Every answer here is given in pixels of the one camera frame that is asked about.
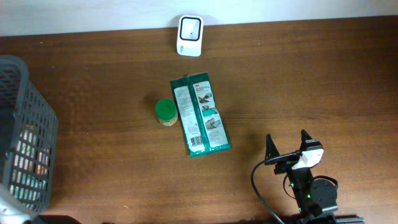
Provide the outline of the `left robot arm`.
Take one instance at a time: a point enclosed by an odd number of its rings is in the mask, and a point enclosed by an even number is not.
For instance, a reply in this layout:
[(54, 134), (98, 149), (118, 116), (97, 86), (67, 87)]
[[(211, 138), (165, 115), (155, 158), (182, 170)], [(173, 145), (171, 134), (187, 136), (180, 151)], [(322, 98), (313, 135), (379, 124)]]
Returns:
[(5, 224), (81, 224), (68, 215), (41, 215), (41, 204), (25, 201), (1, 184), (1, 223)]

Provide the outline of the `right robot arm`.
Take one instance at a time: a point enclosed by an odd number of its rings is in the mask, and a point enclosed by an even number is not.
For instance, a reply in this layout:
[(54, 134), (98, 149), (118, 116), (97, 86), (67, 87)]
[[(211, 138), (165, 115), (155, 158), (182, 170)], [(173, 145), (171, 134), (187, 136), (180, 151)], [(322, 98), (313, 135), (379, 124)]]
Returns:
[(300, 148), (289, 154), (280, 154), (271, 135), (266, 136), (265, 165), (274, 165), (274, 174), (284, 174), (284, 180), (290, 182), (299, 214), (294, 216), (295, 223), (364, 223), (357, 216), (337, 217), (336, 199), (338, 181), (334, 178), (312, 175), (311, 168), (318, 165), (324, 153), (321, 142), (301, 130)]

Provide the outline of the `green wipes packet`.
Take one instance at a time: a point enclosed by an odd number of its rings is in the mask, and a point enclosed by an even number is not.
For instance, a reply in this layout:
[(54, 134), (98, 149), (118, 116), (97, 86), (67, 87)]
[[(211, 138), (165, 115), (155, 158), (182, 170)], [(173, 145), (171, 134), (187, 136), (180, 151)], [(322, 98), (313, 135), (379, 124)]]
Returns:
[(208, 73), (170, 82), (190, 157), (231, 149)]

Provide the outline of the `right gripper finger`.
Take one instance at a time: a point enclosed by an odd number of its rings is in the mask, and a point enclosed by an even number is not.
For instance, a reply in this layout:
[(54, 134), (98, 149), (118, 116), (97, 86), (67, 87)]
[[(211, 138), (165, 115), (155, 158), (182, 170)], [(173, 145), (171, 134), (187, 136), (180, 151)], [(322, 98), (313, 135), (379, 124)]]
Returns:
[(306, 130), (301, 130), (301, 145), (300, 151), (306, 151), (309, 147), (313, 146), (313, 138), (306, 132)]
[(280, 154), (271, 138), (271, 135), (266, 136), (266, 153), (265, 153), (265, 165), (275, 164), (274, 158), (279, 157)]

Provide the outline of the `green lid small jar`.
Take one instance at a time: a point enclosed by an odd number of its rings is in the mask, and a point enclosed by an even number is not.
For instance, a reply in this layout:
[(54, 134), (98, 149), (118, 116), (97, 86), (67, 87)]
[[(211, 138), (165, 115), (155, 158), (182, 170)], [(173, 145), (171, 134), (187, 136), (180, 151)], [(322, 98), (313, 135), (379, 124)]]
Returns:
[(172, 126), (178, 120), (177, 107), (170, 99), (164, 98), (158, 101), (155, 106), (155, 112), (160, 123), (164, 126)]

